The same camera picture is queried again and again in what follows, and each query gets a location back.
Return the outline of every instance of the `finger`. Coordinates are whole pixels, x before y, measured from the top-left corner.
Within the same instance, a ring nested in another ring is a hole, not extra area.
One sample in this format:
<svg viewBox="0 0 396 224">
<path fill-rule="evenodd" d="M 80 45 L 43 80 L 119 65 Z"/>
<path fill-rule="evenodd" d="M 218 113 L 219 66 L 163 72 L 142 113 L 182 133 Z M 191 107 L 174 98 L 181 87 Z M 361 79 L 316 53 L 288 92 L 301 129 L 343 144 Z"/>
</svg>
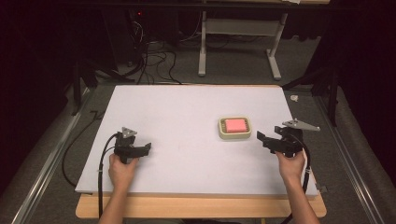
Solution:
<svg viewBox="0 0 396 224">
<path fill-rule="evenodd" d="M 300 157 L 303 157 L 304 156 L 304 153 L 302 152 L 302 151 L 299 151 L 299 152 L 296 152 L 296 154 L 295 154 L 295 158 L 300 158 Z"/>
<path fill-rule="evenodd" d="M 113 153 L 113 154 L 111 154 L 109 157 L 108 157 L 108 161 L 110 162 L 110 164 L 113 164 L 114 163 L 114 160 L 115 160 L 115 157 L 116 155 Z"/>
<path fill-rule="evenodd" d="M 134 169 L 137 165 L 137 163 L 139 162 L 139 158 L 134 158 L 129 164 L 128 167 L 130 169 Z"/>
<path fill-rule="evenodd" d="M 275 154 L 277 155 L 277 157 L 278 157 L 280 160 L 286 159 L 285 155 L 283 155 L 283 153 L 281 153 L 281 152 L 275 151 Z"/>
</svg>

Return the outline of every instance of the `metal rail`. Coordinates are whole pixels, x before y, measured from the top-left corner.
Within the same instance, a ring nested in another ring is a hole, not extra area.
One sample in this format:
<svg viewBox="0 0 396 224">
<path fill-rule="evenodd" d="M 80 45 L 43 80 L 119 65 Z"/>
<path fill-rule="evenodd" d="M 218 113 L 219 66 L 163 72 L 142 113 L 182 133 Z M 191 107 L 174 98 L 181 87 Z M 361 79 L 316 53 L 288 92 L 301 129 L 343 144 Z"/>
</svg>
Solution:
<svg viewBox="0 0 396 224">
<path fill-rule="evenodd" d="M 309 4 L 291 5 L 288 3 L 131 3 L 111 1 L 67 1 L 58 3 L 61 7 L 124 7 L 156 10 L 199 10 L 199 11 L 260 11 L 260 12 L 329 12 L 350 13 L 360 10 L 359 7 L 335 7 L 331 5 Z"/>
<path fill-rule="evenodd" d="M 91 98 L 92 92 L 88 91 L 88 88 L 84 91 L 84 100 L 81 105 L 80 111 L 84 108 L 87 104 L 89 99 Z M 64 131 L 63 136 L 59 140 L 56 147 L 51 151 L 49 157 L 47 158 L 46 162 L 43 165 L 40 173 L 38 174 L 35 183 L 31 187 L 28 195 L 26 196 L 25 200 L 23 201 L 18 213 L 15 215 L 12 224 L 22 224 L 22 223 L 29 223 L 30 218 L 32 217 L 38 203 L 40 202 L 41 197 L 43 196 L 50 180 L 55 173 L 56 167 L 58 166 L 59 162 L 62 159 L 62 155 L 65 151 L 65 143 L 70 136 L 70 133 L 73 131 L 74 127 L 76 126 L 79 118 L 81 117 L 81 113 L 78 113 L 73 117 L 70 124 L 67 126 L 66 130 Z"/>
<path fill-rule="evenodd" d="M 375 202 L 373 201 L 373 197 L 371 195 L 370 190 L 367 188 L 366 184 L 364 183 L 361 174 L 359 173 L 355 165 L 355 162 L 352 160 L 352 157 L 350 156 L 347 150 L 347 146 L 345 145 L 341 137 L 341 134 L 338 132 L 336 127 L 332 126 L 332 122 L 327 117 L 326 105 L 324 104 L 322 98 L 320 96 L 317 96 L 314 97 L 314 100 L 320 110 L 320 113 L 322 114 L 322 117 L 326 120 L 327 125 L 329 126 L 330 131 L 332 132 L 332 137 L 335 140 L 335 143 L 337 144 L 338 152 L 341 157 L 341 162 L 346 168 L 346 173 L 350 179 L 350 182 L 352 183 L 353 188 L 356 191 L 356 194 L 358 195 L 361 201 L 361 205 L 367 217 L 369 218 L 371 223 L 385 224 L 383 218 L 381 217 L 381 214 L 378 211 L 378 208 L 375 205 Z"/>
</svg>

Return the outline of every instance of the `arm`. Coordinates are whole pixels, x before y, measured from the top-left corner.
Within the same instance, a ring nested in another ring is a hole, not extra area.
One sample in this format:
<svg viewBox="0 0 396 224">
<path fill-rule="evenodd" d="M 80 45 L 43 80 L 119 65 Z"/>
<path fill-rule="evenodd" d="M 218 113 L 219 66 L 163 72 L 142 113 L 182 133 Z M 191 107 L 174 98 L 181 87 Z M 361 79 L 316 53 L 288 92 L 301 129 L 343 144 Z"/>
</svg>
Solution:
<svg viewBox="0 0 396 224">
<path fill-rule="evenodd" d="M 295 222 L 319 223 L 301 186 L 301 173 L 304 168 L 303 152 L 296 153 L 293 158 L 287 158 L 280 152 L 276 152 L 276 155 L 279 159 L 279 172 L 286 186 L 290 208 Z"/>
<path fill-rule="evenodd" d="M 115 154 L 111 154 L 109 159 L 108 174 L 114 189 L 99 224 L 122 223 L 128 188 L 134 179 L 134 168 L 138 162 L 138 159 L 133 159 L 129 164 L 123 164 Z"/>
</svg>

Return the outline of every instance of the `metal bar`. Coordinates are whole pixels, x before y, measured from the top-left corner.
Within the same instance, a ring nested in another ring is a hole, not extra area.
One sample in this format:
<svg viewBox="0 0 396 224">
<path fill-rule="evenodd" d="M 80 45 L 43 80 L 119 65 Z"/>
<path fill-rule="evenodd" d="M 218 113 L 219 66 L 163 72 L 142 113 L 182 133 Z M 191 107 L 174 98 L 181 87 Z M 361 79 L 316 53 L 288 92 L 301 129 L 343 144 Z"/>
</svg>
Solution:
<svg viewBox="0 0 396 224">
<path fill-rule="evenodd" d="M 202 12 L 201 50 L 199 52 L 198 76 L 206 75 L 206 11 Z"/>
<path fill-rule="evenodd" d="M 341 134 L 338 132 L 336 127 L 332 126 L 332 122 L 327 117 L 325 103 L 323 102 L 320 96 L 314 97 L 314 100 L 320 110 L 322 117 L 327 122 L 327 126 L 329 127 L 332 133 L 332 137 L 335 140 L 335 143 L 337 144 L 338 152 L 341 157 L 341 162 L 346 168 L 346 173 L 350 179 L 350 182 L 352 183 L 353 188 L 356 191 L 356 194 L 358 195 L 361 201 L 361 205 L 364 211 L 366 212 L 366 215 L 369 218 L 370 223 L 385 224 L 383 218 L 381 217 L 381 214 L 379 213 L 375 205 L 375 202 L 373 201 L 373 197 L 371 195 L 370 190 L 367 188 L 366 184 L 364 183 L 364 180 L 362 179 L 361 174 L 359 173 L 359 170 L 355 165 L 355 162 L 352 160 L 352 157 L 348 152 L 347 146 L 345 145 L 341 137 Z"/>
<path fill-rule="evenodd" d="M 184 9 L 200 11 L 271 11 L 271 12 L 292 12 L 292 11 L 312 11 L 331 13 L 350 13 L 360 10 L 359 7 L 335 7 L 328 5 L 290 5 L 290 4 L 254 4 L 254 3 L 131 3 L 131 2 L 93 2 L 93 1 L 67 1 L 58 3 L 62 7 L 132 7 L 140 9 Z"/>
<path fill-rule="evenodd" d="M 84 108 L 85 104 L 87 104 L 88 100 L 90 99 L 92 93 L 88 91 L 88 88 L 84 91 L 84 100 L 81 105 L 81 108 Z M 71 120 L 70 124 L 67 126 L 66 130 L 64 131 L 64 135 L 58 142 L 57 146 L 51 151 L 49 157 L 47 158 L 46 162 L 43 165 L 40 173 L 38 174 L 35 183 L 33 184 L 32 188 L 30 189 L 28 195 L 26 196 L 25 200 L 23 201 L 18 213 L 15 215 L 12 224 L 22 224 L 22 223 L 29 223 L 30 218 L 32 217 L 35 209 L 40 202 L 41 197 L 43 196 L 50 180 L 55 173 L 56 167 L 59 164 L 59 161 L 62 159 L 62 155 L 65 151 L 65 143 L 70 136 L 70 133 L 76 126 L 81 113 L 78 112 Z"/>
<path fill-rule="evenodd" d="M 80 76 L 79 76 L 79 71 L 78 71 L 78 61 L 76 61 L 76 64 L 73 66 L 73 98 L 74 98 L 74 110 L 72 112 L 72 115 L 75 116 L 77 112 L 79 111 L 79 108 L 81 106 L 81 83 L 80 83 Z"/>
<path fill-rule="evenodd" d="M 277 30 L 276 30 L 274 45 L 269 53 L 270 57 L 275 57 L 277 46 L 279 45 L 280 37 L 282 36 L 283 29 L 285 28 L 287 18 L 288 18 L 288 13 L 283 13 L 282 17 L 280 18 L 279 25 L 277 26 Z"/>
<path fill-rule="evenodd" d="M 332 122 L 332 126 L 336 127 L 335 123 L 335 108 L 337 106 L 337 90 L 338 90 L 338 71 L 333 70 L 332 75 L 330 76 L 330 94 L 329 94 L 329 103 L 327 109 L 327 115 L 329 116 L 330 121 Z"/>
</svg>

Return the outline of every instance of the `hand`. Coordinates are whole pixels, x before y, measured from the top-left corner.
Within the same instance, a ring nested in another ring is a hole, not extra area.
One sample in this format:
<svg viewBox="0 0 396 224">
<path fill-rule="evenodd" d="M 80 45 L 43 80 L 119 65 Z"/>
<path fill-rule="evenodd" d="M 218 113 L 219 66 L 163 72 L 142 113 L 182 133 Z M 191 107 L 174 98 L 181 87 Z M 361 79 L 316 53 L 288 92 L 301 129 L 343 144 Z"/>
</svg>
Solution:
<svg viewBox="0 0 396 224">
<path fill-rule="evenodd" d="M 282 153 L 276 151 L 279 159 L 279 172 L 284 181 L 301 181 L 305 158 L 302 151 L 297 152 L 294 157 L 287 158 Z"/>
<path fill-rule="evenodd" d="M 134 169 L 139 159 L 135 158 L 131 163 L 124 164 L 121 162 L 120 157 L 113 153 L 110 155 L 109 160 L 108 175 L 113 183 L 114 190 L 126 192 L 134 179 Z"/>
</svg>

